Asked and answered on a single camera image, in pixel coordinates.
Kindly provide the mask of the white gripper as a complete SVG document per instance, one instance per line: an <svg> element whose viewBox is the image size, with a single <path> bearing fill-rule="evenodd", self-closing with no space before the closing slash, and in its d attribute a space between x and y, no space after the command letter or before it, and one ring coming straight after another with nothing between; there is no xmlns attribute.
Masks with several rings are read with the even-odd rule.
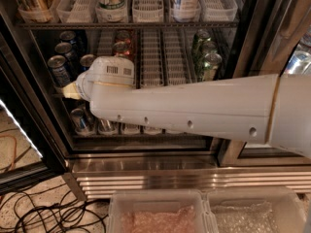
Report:
<svg viewBox="0 0 311 233"><path fill-rule="evenodd" d="M134 63L126 58L115 56L97 57L89 69L75 82L62 88L65 98L79 100L81 97L90 100L91 91L95 84L115 87L133 87L135 82Z"/></svg>

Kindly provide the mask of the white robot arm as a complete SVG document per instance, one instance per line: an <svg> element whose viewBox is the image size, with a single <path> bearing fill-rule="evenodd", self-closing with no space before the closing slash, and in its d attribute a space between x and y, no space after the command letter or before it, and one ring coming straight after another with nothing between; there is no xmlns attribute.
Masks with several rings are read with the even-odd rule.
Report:
<svg viewBox="0 0 311 233"><path fill-rule="evenodd" d="M248 143L311 157L311 78L277 74L134 87L134 64L100 56L62 88L99 118Z"/></svg>

